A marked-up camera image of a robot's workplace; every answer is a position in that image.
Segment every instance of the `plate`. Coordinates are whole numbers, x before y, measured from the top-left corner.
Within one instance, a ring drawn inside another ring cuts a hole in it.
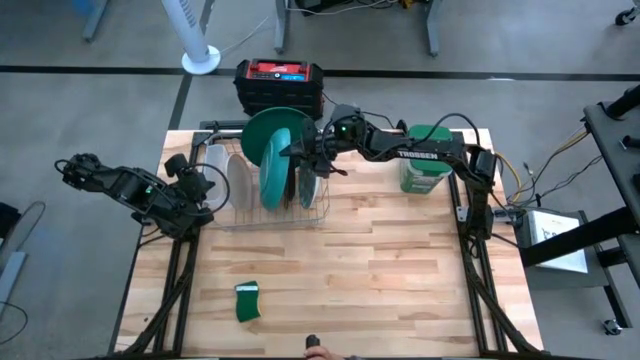
[[[313,199],[318,191],[318,177],[308,162],[300,164],[298,172],[298,193],[300,194],[300,205],[308,209],[313,204]]]
[[[227,161],[227,179],[231,185],[229,201],[236,210],[251,210],[253,207],[251,169],[238,154]]]
[[[277,209],[280,205],[289,171],[289,157],[280,156],[280,151],[289,144],[291,132],[283,128],[273,133],[264,148],[260,163],[260,200],[267,210]]]
[[[305,113],[288,107],[275,107],[257,113],[242,130],[240,145],[244,156],[260,166],[271,136],[279,129],[286,128],[290,142],[294,142],[300,138],[303,120],[308,118]]]

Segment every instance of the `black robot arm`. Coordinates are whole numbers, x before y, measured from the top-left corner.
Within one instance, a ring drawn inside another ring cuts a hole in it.
[[[333,125],[332,134],[325,131],[318,135],[312,125],[303,127],[301,139],[280,154],[311,163],[318,176],[324,178],[331,172],[344,174],[331,162],[339,153],[352,150],[374,162],[395,158],[442,161],[451,166],[470,191],[464,235],[478,240],[491,238],[493,213],[488,197],[493,189],[496,157],[489,150],[456,139],[413,139],[407,136],[406,126],[392,131],[380,130],[366,121],[358,108],[348,105],[338,105],[334,110],[325,127]]]
[[[199,204],[214,184],[190,167],[182,154],[165,163],[167,175],[178,177],[172,184],[144,169],[104,166],[93,154],[77,154],[69,160],[56,161],[55,166],[66,184],[78,190],[106,194],[133,210],[134,220],[139,223],[152,220],[171,238],[179,239],[190,228],[213,221],[211,212]]]

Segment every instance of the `black metal frame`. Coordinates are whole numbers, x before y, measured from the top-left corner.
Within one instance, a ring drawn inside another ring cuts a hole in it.
[[[191,144],[191,153],[189,155],[189,163],[194,164],[196,162],[198,151],[200,146],[205,144],[205,142],[209,138],[215,138],[213,134],[217,133],[218,130],[241,130],[246,124],[246,120],[238,120],[238,121],[230,121],[224,123],[218,123],[216,121],[204,121],[200,123],[200,129],[206,130],[207,132],[196,132],[192,138]],[[458,206],[461,206],[460,201],[460,192],[458,189],[458,184],[456,180],[456,175],[451,174],[448,177],[449,189],[451,191],[451,204],[452,208],[455,209]],[[471,252],[469,251],[469,243],[467,239],[462,236],[461,226],[462,224],[458,221],[457,216],[454,211],[454,221],[456,221],[456,226],[458,228],[458,239],[460,241],[460,250],[463,259],[463,263],[465,261],[472,261]],[[124,314],[124,308],[126,304],[126,300],[129,293],[129,286],[131,284],[131,279],[133,277],[133,271],[135,268],[135,262],[137,259],[137,251],[134,255],[133,262],[131,265],[131,270],[129,273],[129,278],[127,280],[127,287],[125,289],[124,296],[122,298],[122,303],[120,305],[120,312],[118,319],[116,321],[116,326],[114,328],[113,336],[111,339],[111,345],[109,348],[109,355],[102,357],[102,359],[176,359],[176,358],[185,358],[182,357],[182,345],[184,342],[184,333],[186,329],[186,321],[189,309],[189,298],[191,294],[191,285],[193,281],[193,274],[195,271],[195,260],[197,258],[198,244],[199,244],[199,229],[194,229],[194,232],[191,233],[187,238],[182,239],[181,241],[175,241],[173,243],[173,247],[171,249],[171,255],[169,260],[169,267],[167,270],[165,289],[163,293],[163,303],[158,310],[158,312],[154,315],[153,319],[150,321],[147,329],[141,334],[146,334],[147,336],[151,335],[155,338],[155,342],[153,344],[152,352],[144,353],[144,350],[147,346],[140,347],[141,351],[136,352],[124,352],[124,353],[114,353],[113,349],[116,345],[116,340],[118,337],[118,333],[120,330],[120,324],[122,321],[122,316]],[[189,244],[187,261],[185,263],[184,269],[178,280],[176,281],[176,275],[178,273],[178,259],[180,258],[180,252],[182,245],[184,243]],[[478,250],[478,259],[480,261],[480,267],[482,270],[482,277],[487,288],[489,294],[496,298],[496,290],[495,284],[493,281],[493,275],[491,273],[491,264],[489,262],[489,255],[487,252],[486,244],[482,241],[479,241],[477,244]],[[495,334],[496,345],[498,350],[490,350],[487,343],[487,336],[484,328],[484,323],[482,321],[482,309],[480,308],[480,299],[477,291],[471,284],[471,279],[469,274],[465,271],[465,280],[467,282],[467,291],[469,296],[469,305],[471,307],[471,315],[473,320],[473,326],[475,331],[476,343],[478,344],[478,353],[480,358],[492,358],[492,359],[522,359],[522,360],[532,360],[532,359],[549,359],[549,360],[580,360],[583,358],[574,358],[574,357],[565,357],[565,356],[553,356],[546,353],[514,353],[509,352],[507,348],[506,337],[503,329],[500,324],[497,322],[496,318],[492,314],[492,325],[493,331]],[[175,305],[178,297],[181,298],[178,318],[177,318],[177,326],[174,334],[174,342],[171,350],[164,350],[164,339],[166,337],[166,327],[167,327],[167,317],[170,310]],[[219,360],[237,360],[237,358],[218,358]],[[247,360],[257,360],[257,359],[295,359],[295,358],[243,358]],[[376,359],[389,359],[389,360],[422,360],[422,359],[442,359],[440,357],[436,358],[395,358],[395,357],[385,357],[385,358],[376,358]]]

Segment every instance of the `green plate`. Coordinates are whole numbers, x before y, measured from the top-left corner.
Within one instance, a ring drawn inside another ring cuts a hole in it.
[[[313,198],[316,196],[316,186],[318,177],[308,162],[300,164],[298,171],[298,193],[300,194],[300,205],[302,208],[308,209],[313,204]]]
[[[280,156],[280,151],[291,144],[289,129],[273,133],[264,148],[260,164],[260,200],[267,210],[277,209],[284,193],[289,172],[289,157]]]
[[[291,142],[294,142],[300,139],[305,118],[309,118],[305,113],[287,107],[275,107],[257,113],[242,130],[240,145],[244,156],[254,165],[260,166],[271,135],[286,128],[289,129]]]

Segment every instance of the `white plate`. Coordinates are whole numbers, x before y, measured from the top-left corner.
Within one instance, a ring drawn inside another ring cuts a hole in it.
[[[253,183],[251,169],[238,154],[233,154],[227,161],[227,178],[231,184],[231,205],[237,210],[253,208]]]
[[[207,151],[204,156],[204,162],[211,166],[215,166],[223,174],[227,174],[227,164],[229,163],[229,153],[224,145],[210,145],[207,146]],[[224,183],[224,179],[222,176],[215,170],[205,167],[204,177],[216,183],[216,185],[207,191],[207,199],[204,201],[205,205],[211,209],[215,210],[222,205],[224,202],[224,198],[227,196],[227,186]]]

